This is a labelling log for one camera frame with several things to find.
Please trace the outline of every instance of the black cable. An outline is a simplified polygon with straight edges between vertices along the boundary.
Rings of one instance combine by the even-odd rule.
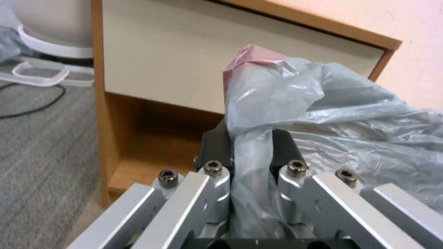
[[[2,91],[2,90],[5,89],[5,88],[8,88],[8,87],[11,87],[11,86],[18,86],[18,85],[19,85],[19,84],[17,84],[17,83],[7,84],[7,85],[4,85],[4,86],[0,87],[0,91]],[[58,95],[53,101],[49,102],[48,104],[46,104],[46,105],[44,105],[44,106],[41,106],[41,107],[35,108],[34,110],[29,110],[29,111],[25,111],[25,112],[22,112],[22,113],[15,113],[15,114],[8,114],[8,115],[0,116],[0,120],[2,120],[2,119],[7,119],[7,118],[13,118],[13,117],[24,116],[24,115],[28,115],[28,114],[31,114],[31,113],[36,113],[36,112],[43,111],[44,109],[50,107],[51,105],[53,105],[53,104],[55,104],[57,101],[59,101],[59,100],[63,97],[63,95],[65,95],[65,92],[66,92],[66,89],[65,89],[63,86],[61,86],[61,85],[56,85],[55,87],[60,88],[60,89],[62,90],[62,92],[61,92],[60,95]]]

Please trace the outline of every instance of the floor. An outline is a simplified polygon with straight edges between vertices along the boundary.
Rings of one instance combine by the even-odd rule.
[[[63,248],[66,248],[72,241],[74,241],[86,228],[91,225],[105,210],[101,207],[101,191],[100,183],[94,190],[91,198],[88,200],[82,214],[72,226],[72,230],[66,237],[63,243]]]

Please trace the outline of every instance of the wooden edge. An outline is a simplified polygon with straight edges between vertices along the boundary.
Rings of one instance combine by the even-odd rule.
[[[103,59],[103,11],[101,0],[91,0],[91,25],[92,25],[92,44],[94,56],[94,84],[95,84],[95,101],[97,110],[97,133],[98,133],[98,150],[100,164],[100,184],[102,206],[106,207],[110,203],[108,194],[108,186],[106,180],[106,156],[105,156],[105,133],[106,129],[105,113],[107,112],[105,100],[105,82],[104,82],[104,59]]]
[[[344,38],[366,43],[385,50],[397,50],[402,41],[392,37],[377,34],[347,23],[342,23],[325,16],[320,16],[295,7],[281,0],[216,0],[227,4],[239,6],[261,12],[266,15],[275,16],[288,21],[296,22],[314,29],[326,31]]]
[[[375,82],[378,77],[380,76],[383,69],[385,69],[386,65],[388,64],[389,60],[391,59],[392,55],[394,55],[393,50],[386,50],[383,55],[381,56],[380,60],[378,60],[377,64],[375,65],[374,69],[372,70],[371,74],[369,75],[369,79]]]

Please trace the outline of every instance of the white base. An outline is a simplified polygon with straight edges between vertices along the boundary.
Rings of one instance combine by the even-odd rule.
[[[22,24],[18,32],[23,42],[35,51],[67,58],[89,59],[93,57],[92,47],[71,47],[43,41],[27,34]]]

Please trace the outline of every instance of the crumpled plastic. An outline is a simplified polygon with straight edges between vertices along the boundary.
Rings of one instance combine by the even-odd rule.
[[[18,55],[33,55],[33,51],[21,41],[12,28],[0,26],[0,63]]]
[[[229,236],[283,237],[272,129],[291,132],[314,173],[354,170],[365,186],[394,183],[443,214],[443,116],[416,111],[337,63],[246,46],[224,71],[233,141]]]

